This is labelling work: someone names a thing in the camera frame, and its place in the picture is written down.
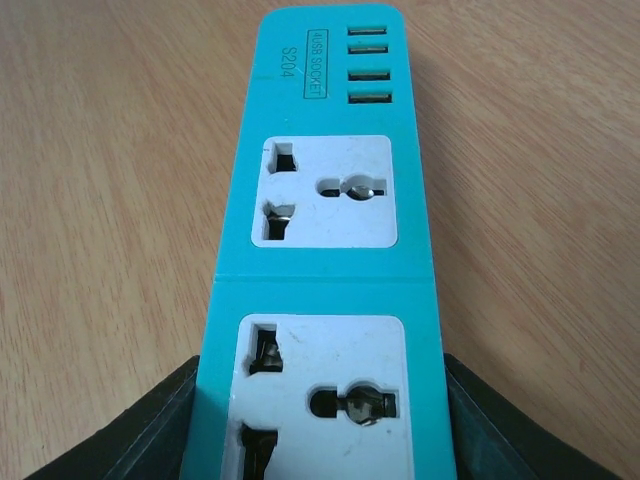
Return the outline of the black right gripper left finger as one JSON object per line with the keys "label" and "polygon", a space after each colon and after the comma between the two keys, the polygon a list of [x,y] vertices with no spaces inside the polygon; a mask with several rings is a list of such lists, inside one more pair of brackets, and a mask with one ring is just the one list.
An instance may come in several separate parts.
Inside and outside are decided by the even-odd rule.
{"label": "black right gripper left finger", "polygon": [[199,364],[191,357],[104,428],[31,480],[173,480],[180,475]]}

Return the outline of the teal power strip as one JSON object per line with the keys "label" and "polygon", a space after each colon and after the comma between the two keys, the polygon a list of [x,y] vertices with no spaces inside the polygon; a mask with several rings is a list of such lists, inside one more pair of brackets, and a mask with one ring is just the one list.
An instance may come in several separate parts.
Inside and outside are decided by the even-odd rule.
{"label": "teal power strip", "polygon": [[453,479],[405,23],[260,25],[184,479]]}

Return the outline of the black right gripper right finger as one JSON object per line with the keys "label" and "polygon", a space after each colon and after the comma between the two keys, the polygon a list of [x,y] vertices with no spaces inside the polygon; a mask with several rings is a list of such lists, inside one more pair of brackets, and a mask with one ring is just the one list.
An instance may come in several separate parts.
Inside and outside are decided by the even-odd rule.
{"label": "black right gripper right finger", "polygon": [[545,430],[455,356],[444,355],[460,479],[613,479]]}

